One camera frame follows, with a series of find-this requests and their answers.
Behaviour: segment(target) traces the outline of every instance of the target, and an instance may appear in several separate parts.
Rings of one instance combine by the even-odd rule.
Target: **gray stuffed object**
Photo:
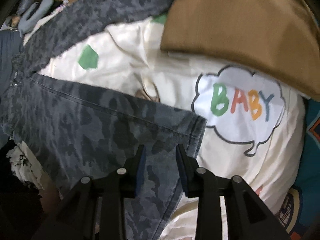
[[[20,34],[26,34],[31,32],[33,28],[36,26],[38,20],[43,18],[51,6],[53,5],[53,0],[42,0],[39,5],[39,8],[36,12],[31,16],[31,13],[37,8],[38,3],[35,2],[30,8],[25,12],[25,14],[21,17],[21,20],[18,24],[18,30]]]

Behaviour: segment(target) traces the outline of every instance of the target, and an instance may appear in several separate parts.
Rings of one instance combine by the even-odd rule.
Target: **cartoon print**
[[[217,75],[198,77],[191,107],[221,139],[251,145],[244,154],[254,156],[280,124],[285,100],[276,81],[228,65]]]

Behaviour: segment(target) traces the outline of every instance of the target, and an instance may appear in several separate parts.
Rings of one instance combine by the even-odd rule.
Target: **brown garment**
[[[320,100],[319,43],[303,0],[175,0],[161,49],[246,65]]]

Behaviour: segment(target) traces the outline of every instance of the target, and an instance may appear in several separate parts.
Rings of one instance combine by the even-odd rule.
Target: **silver screw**
[[[240,183],[242,181],[242,178],[237,175],[237,176],[233,177],[233,181],[236,182],[236,183]]]
[[[81,179],[81,183],[82,184],[87,184],[87,183],[89,183],[90,182],[90,178],[89,177],[83,177],[82,179]]]
[[[119,169],[117,169],[117,173],[119,175],[124,175],[127,173],[127,170],[125,168],[119,168]]]
[[[205,168],[199,167],[196,169],[196,172],[199,174],[205,174],[206,170],[205,170]]]

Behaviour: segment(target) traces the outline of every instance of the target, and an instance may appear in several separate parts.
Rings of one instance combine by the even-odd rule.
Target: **stitching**
[[[65,95],[65,96],[67,96],[67,97],[71,97],[71,98],[75,99],[76,101],[72,100],[72,101],[75,102],[75,103],[78,103],[78,104],[80,104],[80,105],[85,105],[85,104],[83,104],[83,103],[86,103],[86,104],[88,104],[88,105],[95,106],[94,108],[95,108],[96,110],[100,111],[100,112],[105,113],[105,111],[102,111],[102,110],[101,110],[101,108],[103,108],[103,109],[105,109],[105,110],[110,111],[111,113],[108,113],[108,114],[110,114],[110,115],[119,117],[119,114],[120,114],[120,115],[122,115],[122,118],[127,119],[127,120],[129,120],[129,121],[130,121],[130,119],[129,119],[128,117],[131,117],[132,119],[136,119],[136,120],[141,121],[141,122],[144,123],[144,125],[146,125],[147,127],[155,127],[155,126],[156,126],[158,129],[160,128],[160,129],[162,129],[162,130],[168,130],[168,131],[170,131],[170,132],[173,132],[173,133],[175,133],[175,134],[179,134],[179,135],[181,135],[181,136],[191,137],[191,138],[196,139],[196,140],[199,139],[197,136],[192,135],[193,130],[191,130],[191,133],[190,133],[190,134],[184,134],[184,133],[175,131],[175,130],[173,130],[173,129],[171,129],[171,128],[168,128],[168,127],[165,127],[165,126],[161,126],[161,125],[155,124],[155,123],[153,123],[153,122],[151,122],[151,121],[148,121],[148,120],[145,120],[145,119],[136,117],[136,116],[132,116],[132,115],[130,115],[130,114],[124,114],[124,113],[122,113],[122,112],[117,112],[117,111],[115,111],[115,110],[113,110],[113,109],[110,109],[110,108],[108,108],[108,107],[100,106],[100,105],[98,105],[98,104],[96,104],[96,103],[88,102],[88,101],[86,101],[86,100],[77,98],[77,97],[75,97],[75,96],[73,96],[73,95],[70,95],[70,94],[68,94],[68,93],[54,90],[54,89],[52,89],[52,88],[46,87],[45,85],[43,85],[43,84],[35,81],[35,80],[32,79],[32,78],[30,78],[30,80],[32,80],[32,81],[35,82],[36,84],[38,84],[38,85],[46,88],[46,90],[48,90],[48,91],[51,92],[51,93],[54,93],[54,94],[62,94],[62,95]]]

